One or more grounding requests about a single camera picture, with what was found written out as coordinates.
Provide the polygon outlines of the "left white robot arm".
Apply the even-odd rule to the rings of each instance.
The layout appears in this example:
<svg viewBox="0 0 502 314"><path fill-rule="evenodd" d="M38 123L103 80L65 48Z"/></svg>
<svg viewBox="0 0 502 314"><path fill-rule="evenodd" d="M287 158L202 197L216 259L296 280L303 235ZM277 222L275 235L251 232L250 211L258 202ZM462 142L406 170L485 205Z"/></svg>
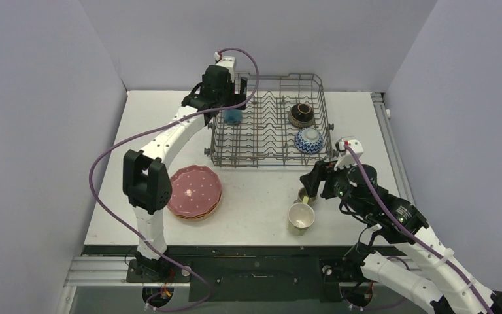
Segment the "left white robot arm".
<svg viewBox="0 0 502 314"><path fill-rule="evenodd" d="M172 126L159 131L140 150L124 154L122 190L133 206L142 235L135 258L152 281L165 279L172 266L161 257L167 250L162 210L173 193L168 167L185 144L217 115L218 108L246 100L246 88L247 80L242 78L236 89L234 58L208 66L201 82L182 100Z"/></svg>

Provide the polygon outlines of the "black patterned bowl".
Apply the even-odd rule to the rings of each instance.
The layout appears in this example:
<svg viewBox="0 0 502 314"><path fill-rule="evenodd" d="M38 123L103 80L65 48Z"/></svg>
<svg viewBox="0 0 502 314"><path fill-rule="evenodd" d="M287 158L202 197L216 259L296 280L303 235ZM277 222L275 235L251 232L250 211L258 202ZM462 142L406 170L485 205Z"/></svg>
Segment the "black patterned bowl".
<svg viewBox="0 0 502 314"><path fill-rule="evenodd" d="M296 128L309 128L314 124L313 108L306 103L298 103L288 111L288 120Z"/></svg>

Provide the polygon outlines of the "grey wire dish rack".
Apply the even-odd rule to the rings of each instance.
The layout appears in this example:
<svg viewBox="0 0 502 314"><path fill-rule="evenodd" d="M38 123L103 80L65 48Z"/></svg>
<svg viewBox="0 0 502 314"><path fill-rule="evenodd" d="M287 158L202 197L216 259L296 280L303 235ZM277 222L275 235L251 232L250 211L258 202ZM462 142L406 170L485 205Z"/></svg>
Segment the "grey wire dish rack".
<svg viewBox="0 0 502 314"><path fill-rule="evenodd" d="M205 155L218 167L309 167L316 161L333 156L333 124L329 123L322 79L312 73L262 75L239 72L251 92L259 89L242 113L238 124L224 121L219 113L209 122L212 131ZM303 154L295 146L299 130L291 125L290 109L299 103L312 108L312 128L322 136L322 149Z"/></svg>

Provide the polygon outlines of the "red patterned bowl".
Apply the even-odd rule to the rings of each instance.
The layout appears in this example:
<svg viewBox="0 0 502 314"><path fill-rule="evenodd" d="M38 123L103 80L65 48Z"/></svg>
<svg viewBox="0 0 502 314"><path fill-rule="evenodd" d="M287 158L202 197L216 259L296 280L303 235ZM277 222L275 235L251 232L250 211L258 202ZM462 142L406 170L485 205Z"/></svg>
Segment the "red patterned bowl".
<svg viewBox="0 0 502 314"><path fill-rule="evenodd" d="M322 151L324 137L314 128L303 128L294 139L297 150L303 154L318 154Z"/></svg>

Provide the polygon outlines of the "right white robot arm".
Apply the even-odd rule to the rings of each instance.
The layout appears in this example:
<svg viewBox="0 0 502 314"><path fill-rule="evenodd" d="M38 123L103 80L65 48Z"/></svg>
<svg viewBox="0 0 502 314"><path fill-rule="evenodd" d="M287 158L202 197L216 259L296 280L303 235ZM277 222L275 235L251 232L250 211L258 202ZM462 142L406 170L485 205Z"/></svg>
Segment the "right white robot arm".
<svg viewBox="0 0 502 314"><path fill-rule="evenodd" d="M373 229L373 237L383 237L424 273L416 275L358 243L342 262L347 277L381 283L427 313L502 313L502 291L477 281L411 202L378 185L374 167L318 161L299 180L308 196L339 198L342 213L357 216Z"/></svg>

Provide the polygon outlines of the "blue floral mug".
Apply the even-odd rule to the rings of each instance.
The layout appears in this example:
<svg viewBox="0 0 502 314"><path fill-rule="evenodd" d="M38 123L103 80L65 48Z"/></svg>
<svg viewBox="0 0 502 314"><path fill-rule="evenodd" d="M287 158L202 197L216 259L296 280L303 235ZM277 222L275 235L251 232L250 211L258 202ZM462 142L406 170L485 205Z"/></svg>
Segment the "blue floral mug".
<svg viewBox="0 0 502 314"><path fill-rule="evenodd" d="M238 125L243 119L242 111L239 109L225 110L223 113L223 121L228 125Z"/></svg>

